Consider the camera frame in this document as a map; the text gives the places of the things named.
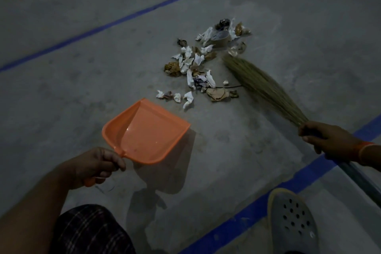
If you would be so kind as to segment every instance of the blue line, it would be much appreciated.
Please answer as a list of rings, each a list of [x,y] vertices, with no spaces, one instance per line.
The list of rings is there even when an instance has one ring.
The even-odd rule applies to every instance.
[[[164,6],[170,5],[170,4],[175,3],[175,2],[177,2],[177,1],[180,1],[180,0],[166,0],[166,1],[163,1],[163,2],[161,2],[161,3],[159,3],[159,4],[156,4],[156,5],[154,5],[154,6],[148,7],[148,8],[146,8],[146,9],[143,9],[143,10],[137,11],[137,12],[135,12],[135,13],[132,13],[132,14],[130,14],[130,15],[127,15],[127,16],[125,16],[125,17],[122,17],[122,18],[120,18],[120,19],[118,19],[118,20],[115,20],[115,21],[113,21],[113,22],[110,22],[110,23],[107,23],[107,24],[105,24],[105,25],[96,27],[96,28],[94,28],[94,29],[92,29],[92,30],[90,30],[90,31],[87,31],[87,32],[82,33],[82,34],[80,34],[80,35],[77,35],[77,36],[74,36],[74,37],[72,37],[72,38],[69,38],[69,39],[67,39],[67,40],[65,40],[65,41],[63,41],[63,42],[60,42],[59,44],[53,45],[52,47],[49,47],[49,48],[47,48],[47,49],[41,50],[41,51],[36,52],[36,53],[34,53],[34,54],[28,55],[28,56],[23,57],[23,58],[21,58],[21,59],[17,59],[17,60],[14,60],[14,61],[12,61],[12,62],[10,62],[10,63],[8,63],[8,64],[5,64],[5,65],[3,65],[3,66],[0,68],[0,72],[2,72],[2,71],[6,71],[6,70],[9,70],[9,69],[12,69],[12,68],[14,68],[14,67],[16,67],[16,66],[18,66],[18,65],[21,65],[21,64],[24,64],[24,63],[26,63],[26,62],[29,62],[29,61],[31,61],[31,60],[33,60],[33,59],[36,59],[37,57],[40,57],[40,56],[45,55],[45,54],[48,54],[48,53],[50,53],[50,52],[52,52],[52,51],[61,49],[61,48],[65,47],[65,46],[68,46],[68,45],[70,45],[70,44],[72,44],[72,43],[75,43],[75,42],[77,42],[77,41],[80,41],[80,40],[82,40],[82,39],[84,39],[84,38],[87,38],[87,37],[89,37],[89,36],[92,36],[92,35],[94,35],[94,34],[97,34],[97,33],[99,33],[99,32],[102,32],[102,31],[104,31],[104,30],[106,30],[106,29],[108,29],[108,28],[110,28],[110,27],[113,27],[113,26],[115,26],[115,25],[118,25],[118,24],[121,24],[121,23],[123,23],[123,22],[129,21],[129,20],[131,20],[131,19],[135,19],[135,18],[137,18],[137,17],[139,17],[139,16],[142,16],[142,15],[144,15],[144,14],[147,14],[147,13],[149,13],[149,12],[154,11],[155,9],[158,9],[158,8],[160,8],[160,7],[164,7]]]
[[[374,140],[377,136],[381,135],[381,115],[364,125],[354,135],[365,141]],[[333,161],[326,160],[324,155],[321,155],[311,164],[296,172],[292,179],[277,185],[275,188],[286,188],[299,193],[334,167],[336,167],[336,164]],[[267,200],[270,192],[259,197],[233,218],[222,223],[188,248],[185,248],[180,254],[215,253],[218,249],[230,243],[260,219],[266,217]]]

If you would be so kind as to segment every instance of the gray floor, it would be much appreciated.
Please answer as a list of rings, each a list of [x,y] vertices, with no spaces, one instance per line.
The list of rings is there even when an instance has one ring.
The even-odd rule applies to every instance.
[[[0,64],[161,1],[0,0]],[[187,112],[157,100],[156,89],[189,90],[184,78],[162,71],[178,52],[175,39],[191,42],[235,16],[253,32],[245,39],[246,58],[279,81],[308,117],[354,131],[381,112],[380,10],[380,0],[181,0],[2,72],[0,213],[58,163],[106,146],[102,126],[146,97],[189,121],[192,131],[163,163],[129,162],[127,172],[109,181],[113,190],[73,191],[64,210],[102,204],[138,253],[181,250],[316,155],[291,125],[242,89],[230,102],[195,94]],[[208,67],[218,84],[234,83],[219,58]],[[319,209],[313,210],[320,227],[330,229],[322,232],[326,252],[358,253],[362,243],[369,253],[380,252],[379,209],[339,169],[302,194]],[[257,238],[266,236],[264,227],[254,226]],[[348,238],[354,233],[358,241]],[[243,252],[266,249],[242,240],[229,247],[236,243]]]

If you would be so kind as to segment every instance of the foot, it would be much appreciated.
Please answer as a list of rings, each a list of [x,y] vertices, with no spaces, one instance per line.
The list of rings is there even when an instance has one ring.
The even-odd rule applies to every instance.
[[[319,253],[315,220],[297,194],[283,188],[274,189],[269,196],[267,216],[274,254]]]

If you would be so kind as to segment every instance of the grass broom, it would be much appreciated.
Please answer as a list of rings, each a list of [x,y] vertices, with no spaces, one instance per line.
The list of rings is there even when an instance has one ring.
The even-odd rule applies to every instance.
[[[278,113],[299,127],[308,118],[298,108],[285,90],[266,72],[240,57],[226,54],[222,60],[237,80],[249,92],[268,102]],[[323,138],[320,132],[309,135]],[[381,191],[352,162],[335,163],[379,206],[381,207]]]

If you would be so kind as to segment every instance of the hand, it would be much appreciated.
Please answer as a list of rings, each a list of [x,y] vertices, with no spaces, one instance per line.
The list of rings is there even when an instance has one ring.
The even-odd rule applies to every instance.
[[[308,130],[319,131],[323,139],[315,136],[306,136],[309,132]],[[308,121],[299,127],[298,134],[303,137],[303,141],[314,145],[317,154],[321,154],[321,151],[323,151],[329,159],[341,161],[358,160],[354,146],[360,144],[362,140],[341,127],[323,124],[322,122]]]
[[[57,167],[60,173],[70,179],[70,189],[83,186],[83,181],[92,177],[108,178],[112,172],[126,170],[126,163],[117,153],[98,147],[74,157]],[[95,179],[102,184],[105,179]]]

